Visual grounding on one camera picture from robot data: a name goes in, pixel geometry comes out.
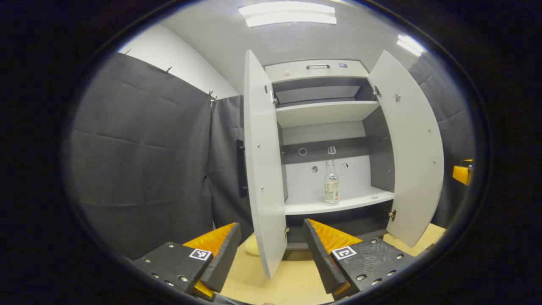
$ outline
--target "drawer handle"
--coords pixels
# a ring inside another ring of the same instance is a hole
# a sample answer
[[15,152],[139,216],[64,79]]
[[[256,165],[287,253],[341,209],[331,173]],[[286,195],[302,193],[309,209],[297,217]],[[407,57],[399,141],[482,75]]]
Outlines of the drawer handle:
[[248,196],[247,168],[244,162],[244,142],[235,140],[237,145],[237,186],[239,189],[239,197],[245,198]]
[[308,66],[307,66],[307,69],[310,69],[311,67],[321,67],[321,66],[326,66],[326,67],[328,67],[328,68],[331,68],[330,65],[308,65]]

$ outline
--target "white wall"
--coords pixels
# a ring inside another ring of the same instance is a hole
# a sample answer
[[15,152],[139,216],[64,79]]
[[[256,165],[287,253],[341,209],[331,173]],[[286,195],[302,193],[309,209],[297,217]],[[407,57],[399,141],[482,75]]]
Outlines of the white wall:
[[146,61],[204,91],[213,91],[218,99],[239,93],[194,48],[161,24],[148,28],[127,44],[119,53]]

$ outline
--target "cabinet door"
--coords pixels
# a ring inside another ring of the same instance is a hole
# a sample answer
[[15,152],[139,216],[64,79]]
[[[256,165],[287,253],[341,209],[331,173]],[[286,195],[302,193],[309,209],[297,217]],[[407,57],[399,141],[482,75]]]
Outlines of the cabinet door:
[[251,50],[244,62],[244,138],[248,195],[263,270],[273,277],[286,250],[279,133],[271,81]]
[[414,246],[431,222],[444,175],[438,124],[422,90],[410,73],[383,51],[368,77],[390,130],[395,162],[395,219],[387,230]]

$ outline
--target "gray curtain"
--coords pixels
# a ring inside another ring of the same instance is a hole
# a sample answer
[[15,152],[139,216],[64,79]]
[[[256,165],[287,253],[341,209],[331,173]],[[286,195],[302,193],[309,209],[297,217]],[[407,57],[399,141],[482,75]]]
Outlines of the gray curtain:
[[427,97],[442,137],[444,180],[433,224],[447,228],[457,212],[467,187],[452,178],[454,165],[474,158],[475,140],[468,100],[450,77],[446,66],[431,54],[423,53],[409,69]]
[[136,259],[212,230],[206,94],[114,54],[89,85],[71,133],[76,199],[111,250]]
[[248,196],[241,198],[237,181],[236,140],[244,141],[243,97],[220,99],[212,106],[207,176],[212,192],[212,218],[217,227],[241,225],[241,242],[254,231]]

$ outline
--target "ceiling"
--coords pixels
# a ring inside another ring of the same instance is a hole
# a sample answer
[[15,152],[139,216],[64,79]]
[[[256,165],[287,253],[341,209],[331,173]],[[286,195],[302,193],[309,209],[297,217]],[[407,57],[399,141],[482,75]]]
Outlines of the ceiling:
[[417,59],[397,45],[403,34],[391,21],[356,2],[311,0],[335,7],[337,25],[272,24],[249,28],[237,10],[251,0],[204,0],[162,21],[192,45],[234,89],[243,94],[244,55],[252,49],[260,63],[301,59],[358,59],[368,70],[387,50],[406,68]]

